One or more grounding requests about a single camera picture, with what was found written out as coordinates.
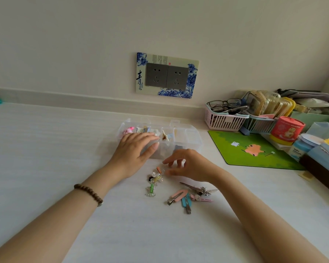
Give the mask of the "person's left hand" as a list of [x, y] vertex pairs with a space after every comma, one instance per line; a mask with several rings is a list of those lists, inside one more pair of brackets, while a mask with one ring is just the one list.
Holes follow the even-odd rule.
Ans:
[[129, 178], [145, 163], [139, 160], [141, 153], [158, 140], [159, 137], [151, 132], [128, 133], [122, 137], [106, 166], [118, 180]]

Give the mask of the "person's right hand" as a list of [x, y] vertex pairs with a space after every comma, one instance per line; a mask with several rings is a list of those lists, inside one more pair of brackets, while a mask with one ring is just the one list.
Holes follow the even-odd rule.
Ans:
[[178, 149], [163, 160], [164, 165], [170, 168], [185, 168], [187, 178], [199, 182], [215, 182], [224, 174], [224, 170], [200, 153], [192, 149]]

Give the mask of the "clear plastic organizer box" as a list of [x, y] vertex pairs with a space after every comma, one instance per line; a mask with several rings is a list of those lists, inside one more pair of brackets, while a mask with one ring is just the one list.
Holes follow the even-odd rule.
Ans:
[[180, 120], [172, 119], [170, 123], [155, 123], [149, 119], [141, 118], [140, 121], [127, 119], [117, 132], [118, 141], [123, 137], [126, 128], [135, 127], [135, 132], [153, 132], [159, 137], [159, 146], [151, 159], [164, 160], [177, 149], [192, 149], [201, 153], [203, 142], [199, 131], [190, 124], [182, 124]]

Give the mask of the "person's left forearm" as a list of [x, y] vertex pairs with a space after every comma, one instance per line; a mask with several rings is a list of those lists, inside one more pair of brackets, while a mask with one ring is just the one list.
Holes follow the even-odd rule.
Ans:
[[103, 198], [119, 181], [104, 166], [0, 247], [0, 263], [61, 263]]

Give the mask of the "pink duckbill hair clip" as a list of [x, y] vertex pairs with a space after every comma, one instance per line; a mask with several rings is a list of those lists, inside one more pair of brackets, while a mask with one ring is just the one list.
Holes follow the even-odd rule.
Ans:
[[187, 189], [181, 189], [174, 193], [170, 198], [167, 200], [167, 204], [171, 205], [172, 203], [179, 202], [182, 198], [184, 198], [188, 193]]

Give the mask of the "silver metal hair clip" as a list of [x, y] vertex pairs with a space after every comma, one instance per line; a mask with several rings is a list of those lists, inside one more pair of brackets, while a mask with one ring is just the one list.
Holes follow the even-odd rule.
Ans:
[[207, 190], [206, 187], [204, 187], [204, 186], [196, 187], [196, 186], [188, 185], [184, 182], [179, 182], [179, 183], [186, 186], [186, 187], [188, 187], [189, 189], [195, 191], [196, 194], [199, 195], [199, 196], [202, 196], [202, 195], [209, 196], [212, 193], [218, 191], [218, 189], [209, 189], [209, 190]]

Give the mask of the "blue duckbill hair clip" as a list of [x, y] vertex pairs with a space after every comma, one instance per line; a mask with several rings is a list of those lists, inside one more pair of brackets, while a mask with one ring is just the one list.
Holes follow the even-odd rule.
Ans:
[[187, 194], [186, 196], [184, 196], [184, 197], [181, 199], [181, 202], [182, 202], [183, 207], [184, 207], [185, 210], [186, 210], [186, 213], [187, 213], [188, 215], [191, 215], [191, 213], [192, 213], [192, 210], [191, 210], [192, 201], [191, 201], [191, 199], [190, 199], [190, 195]]

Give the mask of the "pink plastic basket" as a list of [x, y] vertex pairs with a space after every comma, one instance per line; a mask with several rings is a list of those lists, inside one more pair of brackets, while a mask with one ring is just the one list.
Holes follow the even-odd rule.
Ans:
[[238, 132], [250, 118], [249, 114], [216, 113], [207, 104], [205, 108], [205, 122], [211, 130]]

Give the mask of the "teal plastic basket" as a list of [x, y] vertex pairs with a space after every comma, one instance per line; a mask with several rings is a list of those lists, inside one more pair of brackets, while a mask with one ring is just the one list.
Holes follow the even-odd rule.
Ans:
[[249, 116], [239, 129], [243, 135], [250, 134], [270, 134], [274, 128], [277, 119], [271, 119], [267, 116], [255, 116], [247, 113]]

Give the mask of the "red round canister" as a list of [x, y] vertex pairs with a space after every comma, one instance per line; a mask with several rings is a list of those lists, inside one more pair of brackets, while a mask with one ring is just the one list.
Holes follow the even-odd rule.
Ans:
[[270, 133], [270, 138], [278, 144], [291, 146], [305, 126], [306, 124], [300, 120], [280, 116]]

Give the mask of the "white blue bottle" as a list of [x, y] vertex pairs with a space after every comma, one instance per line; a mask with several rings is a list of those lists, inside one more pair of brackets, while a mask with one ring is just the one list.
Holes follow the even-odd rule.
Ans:
[[309, 142], [307, 140], [304, 140], [302, 138], [297, 139], [287, 154], [296, 160], [297, 162], [300, 161], [303, 155], [307, 154], [311, 149], [313, 149], [316, 146], [316, 144]]

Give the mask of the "light blue tissue box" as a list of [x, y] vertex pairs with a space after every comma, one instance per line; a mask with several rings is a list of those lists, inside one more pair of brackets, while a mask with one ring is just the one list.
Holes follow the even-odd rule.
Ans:
[[307, 155], [329, 171], [329, 145], [322, 143], [311, 149]]

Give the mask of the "light green box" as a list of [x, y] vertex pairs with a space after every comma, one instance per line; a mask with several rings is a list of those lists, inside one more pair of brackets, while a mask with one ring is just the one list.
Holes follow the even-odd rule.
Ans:
[[313, 114], [313, 113], [300, 113], [293, 111], [290, 115], [291, 118], [299, 120], [305, 124], [304, 130], [309, 129], [315, 122], [328, 122], [329, 115]]

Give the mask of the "grey wall socket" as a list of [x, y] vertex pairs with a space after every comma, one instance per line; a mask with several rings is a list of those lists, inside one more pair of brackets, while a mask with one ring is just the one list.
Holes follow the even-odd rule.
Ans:
[[165, 88], [168, 65], [147, 63], [145, 68], [145, 86]]
[[188, 67], [168, 66], [166, 88], [186, 90], [188, 75]]

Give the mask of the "black frame eyeglasses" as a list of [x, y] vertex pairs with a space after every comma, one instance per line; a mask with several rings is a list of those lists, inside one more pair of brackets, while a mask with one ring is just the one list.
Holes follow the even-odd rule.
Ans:
[[213, 112], [217, 112], [217, 113], [224, 112], [232, 108], [240, 107], [241, 104], [242, 102], [239, 98], [230, 98], [225, 101], [214, 100], [206, 103], [206, 105], [208, 105]]

